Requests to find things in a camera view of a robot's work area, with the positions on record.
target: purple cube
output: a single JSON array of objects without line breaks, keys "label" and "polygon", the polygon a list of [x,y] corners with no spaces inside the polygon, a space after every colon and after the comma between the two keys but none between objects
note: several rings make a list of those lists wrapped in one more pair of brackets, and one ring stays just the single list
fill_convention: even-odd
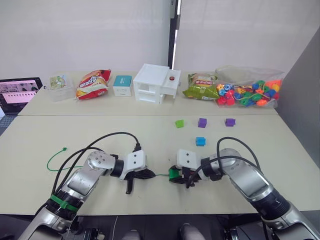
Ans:
[{"label": "purple cube", "polygon": [[224,123],[226,127],[233,127],[236,125],[236,120],[234,118],[226,118]]},{"label": "purple cube", "polygon": [[207,125],[207,119],[206,118],[199,118],[198,128],[205,128],[206,125]]}]

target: teal box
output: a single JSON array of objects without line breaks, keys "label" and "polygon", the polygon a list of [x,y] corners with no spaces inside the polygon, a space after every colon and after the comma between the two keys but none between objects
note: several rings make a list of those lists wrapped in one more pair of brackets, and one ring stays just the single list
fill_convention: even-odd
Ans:
[{"label": "teal box", "polygon": [[131,96],[131,79],[129,75],[118,75],[113,83],[115,96]]}]

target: green snack bag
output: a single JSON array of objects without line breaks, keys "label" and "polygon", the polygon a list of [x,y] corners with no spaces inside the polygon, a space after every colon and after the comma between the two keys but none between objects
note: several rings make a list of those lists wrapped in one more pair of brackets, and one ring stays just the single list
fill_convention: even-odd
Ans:
[{"label": "green snack bag", "polygon": [[200,100],[215,100],[219,98],[216,88],[217,77],[207,73],[193,73],[188,75],[189,87],[183,91],[188,98]]}]

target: white table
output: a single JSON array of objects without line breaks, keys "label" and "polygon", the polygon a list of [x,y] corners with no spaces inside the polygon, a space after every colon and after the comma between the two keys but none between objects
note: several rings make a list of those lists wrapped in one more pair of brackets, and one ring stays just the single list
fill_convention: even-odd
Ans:
[{"label": "white table", "polygon": [[[197,116],[18,116],[0,136],[0,214],[31,215],[50,196],[56,173],[46,169],[48,159],[62,147],[52,168],[59,168],[71,153],[98,137],[116,131],[135,134],[148,156],[148,167],[166,174],[175,164],[178,149],[213,154],[216,142],[237,137],[256,153],[265,176],[301,211],[320,210],[320,170],[278,115],[231,115],[234,127],[225,127],[225,115],[207,116],[207,127],[197,127]],[[175,120],[185,127],[176,128]],[[207,145],[196,147],[195,138]],[[129,136],[114,136],[99,142],[107,153],[124,156],[134,147]],[[252,160],[248,151],[233,141],[222,148],[234,148]],[[134,181],[131,195],[126,182],[101,177],[97,188],[80,209],[80,215],[144,214],[239,214],[256,211],[235,190],[227,177],[201,181],[196,187],[168,182],[168,178]]]},{"label": "white table", "polygon": [[[87,72],[58,72],[56,75],[70,76],[77,86]],[[104,116],[212,116],[212,115],[277,115],[273,108],[260,107],[219,107],[213,101],[188,99],[182,93],[188,88],[188,73],[181,73],[181,86],[176,98],[166,96],[162,104],[136,101],[132,96],[115,96],[112,85],[116,75],[131,75],[136,72],[111,72],[109,91],[102,96],[78,100],[75,98],[52,102],[49,93],[41,89],[31,102],[20,112],[28,115],[104,115]]]}]

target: gray wall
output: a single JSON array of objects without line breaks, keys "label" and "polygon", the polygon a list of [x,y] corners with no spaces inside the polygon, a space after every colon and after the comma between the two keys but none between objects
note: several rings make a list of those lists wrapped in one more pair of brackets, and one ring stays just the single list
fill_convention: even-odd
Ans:
[{"label": "gray wall", "polygon": [[320,29],[283,81],[276,109],[320,168]]}]

